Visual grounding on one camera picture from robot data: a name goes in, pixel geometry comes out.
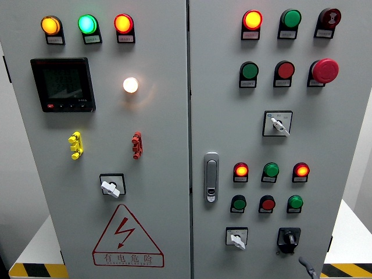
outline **illuminated indicator light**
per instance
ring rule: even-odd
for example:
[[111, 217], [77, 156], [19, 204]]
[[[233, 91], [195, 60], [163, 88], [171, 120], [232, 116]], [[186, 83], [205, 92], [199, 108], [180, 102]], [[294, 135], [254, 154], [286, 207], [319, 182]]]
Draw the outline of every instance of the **illuminated indicator light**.
[[257, 30], [262, 24], [262, 14], [258, 10], [249, 10], [243, 17], [243, 24], [247, 29]]
[[114, 19], [115, 29], [121, 33], [129, 33], [133, 28], [133, 19], [129, 15], [117, 15]]
[[337, 77], [338, 63], [330, 58], [324, 58], [315, 63], [312, 68], [313, 78], [319, 83], [330, 83]]
[[288, 204], [291, 208], [299, 209], [303, 206], [303, 200], [300, 196], [291, 196], [288, 200]]
[[279, 167], [275, 163], [269, 163], [269, 164], [265, 165], [265, 167], [263, 168], [263, 171], [265, 172], [265, 174], [267, 176], [275, 177], [279, 173]]
[[262, 208], [264, 210], [272, 210], [275, 207], [275, 202], [271, 199], [268, 199], [262, 203]]
[[324, 9], [320, 13], [320, 21], [326, 28], [336, 28], [341, 21], [341, 12], [338, 9]]
[[123, 88], [128, 93], [135, 93], [138, 89], [138, 80], [134, 77], [126, 78], [123, 82]]
[[244, 66], [242, 73], [245, 78], [254, 78], [258, 75], [258, 67], [253, 63], [249, 63]]
[[79, 18], [78, 26], [84, 34], [92, 34], [97, 29], [97, 21], [91, 15], [84, 15]]
[[298, 26], [301, 22], [301, 13], [298, 10], [288, 10], [283, 13], [282, 22], [289, 28]]
[[279, 66], [278, 75], [281, 78], [290, 78], [295, 72], [295, 66], [292, 63], [285, 62]]
[[310, 173], [310, 168], [305, 163], [299, 163], [295, 166], [295, 174], [299, 177], [306, 177]]
[[47, 35], [56, 35], [60, 31], [59, 20], [55, 16], [45, 16], [41, 20], [41, 28]]
[[248, 166], [244, 163], [240, 163], [235, 167], [235, 173], [237, 176], [246, 176], [248, 174]]

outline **push button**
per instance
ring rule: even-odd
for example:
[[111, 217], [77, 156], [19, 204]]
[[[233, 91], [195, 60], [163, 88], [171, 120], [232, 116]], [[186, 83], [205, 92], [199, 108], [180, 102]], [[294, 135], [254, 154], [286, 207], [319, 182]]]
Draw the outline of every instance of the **push button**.
[[243, 195], [236, 195], [231, 200], [230, 212], [231, 213], [244, 213], [246, 207], [246, 200]]

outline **emergency stop button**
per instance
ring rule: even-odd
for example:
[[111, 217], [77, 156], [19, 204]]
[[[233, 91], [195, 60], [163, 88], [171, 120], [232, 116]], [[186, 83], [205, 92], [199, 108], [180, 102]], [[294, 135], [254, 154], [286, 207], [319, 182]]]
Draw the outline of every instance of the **emergency stop button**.
[[330, 58], [315, 61], [309, 70], [307, 87], [324, 87], [335, 80], [339, 72], [338, 63]]

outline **white switch handle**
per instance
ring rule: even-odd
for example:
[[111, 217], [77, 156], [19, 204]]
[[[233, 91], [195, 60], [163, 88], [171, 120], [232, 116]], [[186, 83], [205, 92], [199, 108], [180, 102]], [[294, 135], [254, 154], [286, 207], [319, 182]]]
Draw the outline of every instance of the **white switch handle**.
[[289, 137], [290, 134], [289, 132], [287, 131], [287, 129], [283, 126], [283, 124], [281, 124], [279, 121], [277, 121], [275, 118], [270, 118], [270, 120], [273, 122], [274, 124], [274, 127], [279, 131], [281, 132], [282, 134], [284, 134], [286, 137]]
[[107, 183], [106, 181], [104, 181], [101, 185], [101, 188], [107, 190], [108, 194], [113, 196], [114, 198], [118, 198], [120, 195], [120, 191], [116, 189], [114, 183]]
[[245, 250], [245, 244], [241, 241], [240, 237], [236, 237], [234, 235], [231, 235], [231, 241], [234, 243], [234, 245], [242, 250]]

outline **red push button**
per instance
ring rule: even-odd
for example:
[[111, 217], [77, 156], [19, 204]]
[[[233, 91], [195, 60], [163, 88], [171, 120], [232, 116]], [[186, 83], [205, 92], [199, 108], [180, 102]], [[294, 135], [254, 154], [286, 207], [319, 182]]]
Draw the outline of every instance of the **red push button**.
[[336, 28], [337, 24], [341, 21], [341, 12], [338, 9], [324, 9], [320, 13], [320, 22], [325, 28]]
[[262, 208], [264, 210], [272, 210], [275, 207], [275, 202], [272, 200], [267, 200], [262, 203]]
[[281, 78], [290, 78], [295, 72], [295, 66], [291, 62], [284, 62], [278, 68], [278, 75]]
[[313, 66], [313, 78], [319, 83], [330, 83], [339, 72], [338, 64], [335, 60], [324, 58], [316, 62]]

